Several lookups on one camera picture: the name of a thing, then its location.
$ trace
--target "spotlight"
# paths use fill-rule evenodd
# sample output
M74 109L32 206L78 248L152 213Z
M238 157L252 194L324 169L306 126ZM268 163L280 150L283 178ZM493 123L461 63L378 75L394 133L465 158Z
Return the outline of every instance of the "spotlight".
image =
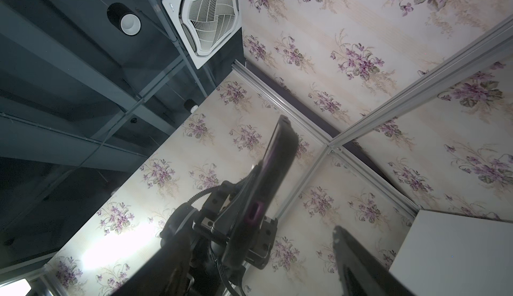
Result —
M127 36L134 36L141 30L141 20L126 5L116 2L107 9L109 21Z
M190 113L194 113L198 108L198 105L193 99L187 99L185 100L184 108L187 109L187 111Z

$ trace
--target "floral wallpaper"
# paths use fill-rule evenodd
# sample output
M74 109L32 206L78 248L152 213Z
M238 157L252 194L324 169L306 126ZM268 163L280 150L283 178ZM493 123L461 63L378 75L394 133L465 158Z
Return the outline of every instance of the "floral wallpaper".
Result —
M224 180L235 183L245 177L262 158L281 114L270 104L237 73L229 74L48 262L68 293L112 294L160 248L159 233L181 203ZM324 148L309 130L294 121L292 126L301 145L269 207L270 216ZM282 242L284 248L294 243L286 238ZM305 264L285 261L289 258L284 255L276 254L273 265L282 271L296 268L304 276L300 266Z
M422 208L511 221L511 75L510 56L357 141Z
M513 0L240 0L240 7L247 61L343 131L512 14ZM439 97L487 119L507 104L495 83L480 87L487 101L466 96L484 79ZM404 132L389 138L414 145Z
M481 211L479 206L473 208ZM245 291L251 295L340 295L333 228L346 228L389 268L412 221L381 191L330 154L290 213L280 220L269 265L263 270L248 269Z

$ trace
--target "black cable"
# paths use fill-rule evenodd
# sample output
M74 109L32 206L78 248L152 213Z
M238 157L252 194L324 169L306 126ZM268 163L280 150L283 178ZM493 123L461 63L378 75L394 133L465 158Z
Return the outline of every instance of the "black cable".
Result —
M239 294L235 291L235 289L231 286L230 282L226 277L226 273L224 271L224 266L221 262L221 259L217 259L217 269L219 271L219 276L221 276L221 281L223 285L225 285L226 289L230 292L232 296L239 296Z
M239 281L237 282L239 284L240 294L242 296L246 296L246 293L244 292L244 289L242 288L242 276L239 275Z
M218 190L220 187L221 187L221 185L204 189L204 190L198 192L197 194L195 194L194 196L192 196L187 203L189 205L192 205L192 203L195 202L196 200L200 199L204 195L207 195L209 193L212 193L212 192Z

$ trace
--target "metal ceiling beam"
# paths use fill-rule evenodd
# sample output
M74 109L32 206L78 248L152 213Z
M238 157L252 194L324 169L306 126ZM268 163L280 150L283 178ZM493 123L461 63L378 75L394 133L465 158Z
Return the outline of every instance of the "metal ceiling beam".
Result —
M67 166L133 172L140 153L55 130L0 112L0 156Z
M413 110L479 70L510 56L512 52L513 15L510 15L466 48L337 135L329 144L330 147L342 147L345 143L371 132L382 123Z
M148 101L153 95L157 93L166 83L171 81L171 78L176 75L180 70L185 67L185 62L181 59L181 57L177 57L174 61L172 61L161 73L159 73L155 78L146 87L143 88L139 92L139 95L142 97L139 101L142 103ZM101 127L91 138L93 139L102 139L104 140L107 133L112 135L116 131L121 128L126 121L131 118L131 115L123 114L119 112L118 114L112 116L112 118L107 121L107 123Z
M65 119L1 96L0 112L4 112L29 121L37 121L42 125L48 126L50 128L56 128L67 133L73 133L80 136L83 135L82 132L80 132L72 123Z
M173 28L171 27L166 16L162 12L160 3L158 3L157 0L148 0L148 2L151 4L151 7L157 14L158 19L160 20L160 22L162 23L162 26L164 27L164 30L166 30L167 36L169 37L171 42L174 44L175 48L178 50L178 53L184 60L185 65L187 66L187 69L189 69L190 74L194 78L194 81L196 82L197 86L200 88L203 96L205 98L207 98L208 97L207 92L205 92L205 88L203 88L203 85L201 84L200 79L197 77L195 70L192 68L189 60L187 59L187 56L185 56L182 46L180 45L180 40L178 40L178 38L176 37L176 35L173 31Z
M10 40L18 43L56 68L77 79L107 99L112 100L126 110L133 109L133 113L164 133L171 134L174 127L165 120L138 103L123 89L100 74L86 62L66 49L59 42L48 36L21 15L11 10L4 3L0 3L0 33Z

